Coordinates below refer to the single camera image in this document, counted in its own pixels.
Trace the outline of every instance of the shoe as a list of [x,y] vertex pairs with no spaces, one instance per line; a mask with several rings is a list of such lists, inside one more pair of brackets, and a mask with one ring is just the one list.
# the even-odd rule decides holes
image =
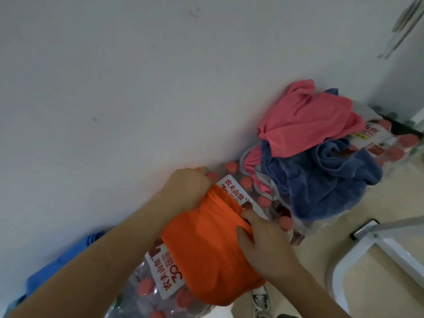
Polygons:
[[271,316],[271,299],[268,294],[268,290],[265,286],[262,286],[252,291],[252,302],[255,307],[255,317],[270,317]]

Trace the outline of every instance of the floor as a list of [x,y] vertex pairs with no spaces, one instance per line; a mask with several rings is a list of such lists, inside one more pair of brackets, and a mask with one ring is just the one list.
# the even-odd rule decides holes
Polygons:
[[[387,222],[424,214],[424,157],[371,188],[350,213],[306,238],[295,247],[303,266],[325,286],[328,267],[352,245],[349,233],[370,218]],[[398,240],[424,263],[424,236]],[[344,281],[352,317],[424,317],[424,289],[418,286],[378,247],[373,247],[347,273]],[[271,285],[273,317],[281,313],[300,316]],[[244,295],[232,307],[235,318],[253,316],[250,296]]]

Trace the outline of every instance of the white metal frame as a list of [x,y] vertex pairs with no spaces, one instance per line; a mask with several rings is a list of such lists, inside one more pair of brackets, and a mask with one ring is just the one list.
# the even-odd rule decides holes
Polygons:
[[424,235],[424,216],[379,224],[372,220],[357,230],[358,239],[353,248],[327,275],[327,290],[331,297],[347,312],[349,308],[343,290],[343,277],[368,249],[377,244],[390,258],[424,288],[424,266],[393,238]]

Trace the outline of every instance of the pink towel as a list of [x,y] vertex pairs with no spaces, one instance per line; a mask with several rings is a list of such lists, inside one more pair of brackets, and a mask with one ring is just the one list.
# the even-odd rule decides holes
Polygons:
[[255,174],[254,168],[255,166],[261,163],[261,157],[262,157],[261,146],[258,145],[257,147],[255,147],[254,149],[250,151],[249,155],[246,156],[246,159],[244,161],[244,169],[246,170],[247,173],[252,175],[253,181],[262,192],[272,195],[272,190],[269,187],[267,187],[265,184],[263,184]]
[[365,127],[349,98],[314,91],[312,79],[292,83],[262,118],[258,136],[269,142],[273,157],[290,157],[326,138],[342,138]]

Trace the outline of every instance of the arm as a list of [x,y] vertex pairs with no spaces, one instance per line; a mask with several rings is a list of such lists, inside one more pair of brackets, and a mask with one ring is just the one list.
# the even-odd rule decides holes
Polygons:
[[252,243],[237,227],[239,245],[247,261],[278,289],[303,318],[350,318],[299,263],[285,233],[252,210],[242,214],[253,227]]
[[164,227],[200,204],[213,185],[206,173],[175,171],[145,206],[81,252],[9,318],[103,317]]

